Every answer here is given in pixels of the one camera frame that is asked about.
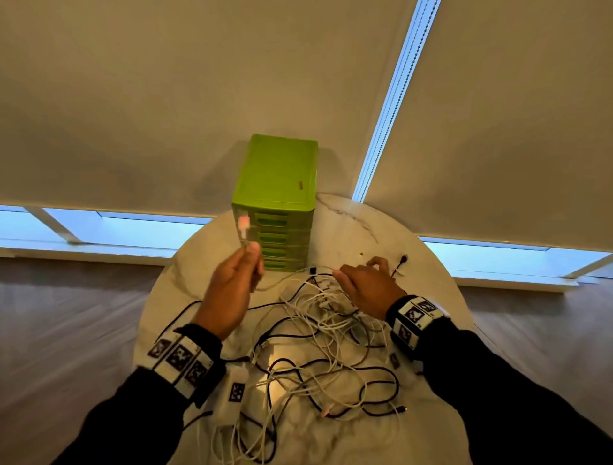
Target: right hand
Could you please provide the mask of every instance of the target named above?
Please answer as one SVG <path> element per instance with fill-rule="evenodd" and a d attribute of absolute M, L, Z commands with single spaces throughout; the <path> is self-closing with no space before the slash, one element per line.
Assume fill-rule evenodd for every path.
<path fill-rule="evenodd" d="M 343 265 L 332 275 L 360 311 L 379 320 L 385 320 L 389 307 L 406 295 L 389 275 L 387 260 L 380 256 L 368 260 L 366 266 Z"/>

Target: left hand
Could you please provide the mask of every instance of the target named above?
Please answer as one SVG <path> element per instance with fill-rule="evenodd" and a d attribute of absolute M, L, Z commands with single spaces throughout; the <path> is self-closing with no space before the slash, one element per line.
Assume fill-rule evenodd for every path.
<path fill-rule="evenodd" d="M 253 292 L 264 275 L 264 260 L 257 242 L 239 248 L 221 262 L 211 276 L 207 292 L 192 323 L 221 340 L 243 321 Z"/>

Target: black and white marker band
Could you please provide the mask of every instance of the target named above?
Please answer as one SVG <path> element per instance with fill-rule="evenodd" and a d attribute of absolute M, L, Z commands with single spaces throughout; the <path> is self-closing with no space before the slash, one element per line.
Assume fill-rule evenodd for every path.
<path fill-rule="evenodd" d="M 449 314 L 423 297 L 409 295 L 389 307 L 386 321 L 392 327 L 392 339 L 403 344 L 413 360 L 419 360 L 417 345 L 422 332 L 433 321 L 449 318 Z"/>
<path fill-rule="evenodd" d="M 221 341 L 205 329 L 193 326 L 164 332 L 147 353 L 143 365 L 199 408 L 223 378 L 226 366 L 219 360 Z"/>

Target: gray floor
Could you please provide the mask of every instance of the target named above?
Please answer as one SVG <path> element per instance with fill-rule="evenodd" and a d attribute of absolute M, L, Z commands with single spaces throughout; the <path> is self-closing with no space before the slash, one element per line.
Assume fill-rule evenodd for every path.
<path fill-rule="evenodd" d="M 48 464 L 131 370 L 151 266 L 0 259 L 0 458 Z M 613 435 L 613 280 L 462 288 L 480 336 Z"/>

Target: white marble tabletop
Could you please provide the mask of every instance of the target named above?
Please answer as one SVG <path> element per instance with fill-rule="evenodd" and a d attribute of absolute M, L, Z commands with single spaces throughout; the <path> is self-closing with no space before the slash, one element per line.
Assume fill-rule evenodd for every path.
<path fill-rule="evenodd" d="M 134 349 L 135 364 L 143 361 L 158 334 L 186 305 L 202 299 L 217 264 L 239 245 L 234 217 L 228 211 L 200 229 L 177 251 L 147 299 Z M 387 258 L 390 266 L 396 266 L 404 254 L 409 260 L 399 269 L 397 283 L 407 293 L 426 297 L 445 308 L 459 328 L 471 329 L 472 316 L 453 278 L 417 236 L 369 206 L 318 194 L 310 265 L 355 266 L 378 255 Z M 260 287 L 267 287 L 284 275 L 268 271 Z M 252 294 L 250 306 L 276 301 L 280 287 Z M 187 323 L 196 307 L 186 312 L 178 324 Z M 224 342 L 223 357 L 247 354 L 262 312 L 248 312 L 241 326 Z M 400 424 L 395 415 L 381 418 L 363 415 L 352 421 L 321 418 L 308 401 L 293 399 L 279 427 L 279 446 L 272 464 L 372 463 L 374 459 L 386 459 L 389 464 L 470 463 L 462 419 L 432 393 L 423 377 L 414 375 L 404 357 L 400 359 L 402 366 L 397 374 L 402 387 L 398 404 L 407 407 L 399 417 Z M 186 419 L 196 414 L 192 410 L 193 407 L 186 412 Z M 217 463 L 209 457 L 210 431 L 207 419 L 187 429 L 171 463 Z M 389 440 L 393 443 L 384 445 Z"/>

